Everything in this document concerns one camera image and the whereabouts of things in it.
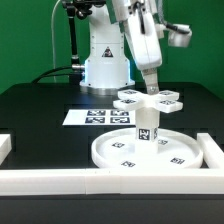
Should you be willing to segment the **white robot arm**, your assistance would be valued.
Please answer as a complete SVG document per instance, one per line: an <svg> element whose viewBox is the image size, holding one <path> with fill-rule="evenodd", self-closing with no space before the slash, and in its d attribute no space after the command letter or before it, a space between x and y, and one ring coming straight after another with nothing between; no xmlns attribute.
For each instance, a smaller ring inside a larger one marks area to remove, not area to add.
<svg viewBox="0 0 224 224"><path fill-rule="evenodd" d="M156 68L162 64L157 25L156 0L108 0L94 6L90 16L90 55L85 61L80 87L85 92L112 95L130 87L128 46L150 95L159 92Z"/></svg>

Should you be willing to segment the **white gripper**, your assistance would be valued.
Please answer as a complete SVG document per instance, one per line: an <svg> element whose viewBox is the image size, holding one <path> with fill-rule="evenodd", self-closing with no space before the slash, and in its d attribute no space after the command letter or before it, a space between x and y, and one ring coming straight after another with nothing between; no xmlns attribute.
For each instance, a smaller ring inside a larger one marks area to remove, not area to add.
<svg viewBox="0 0 224 224"><path fill-rule="evenodd" d="M142 71L147 93L159 92L157 70L151 69L162 64L162 55L153 17L150 13L143 15L145 33L141 33L138 14L134 14L123 23L125 36L137 68Z"/></svg>

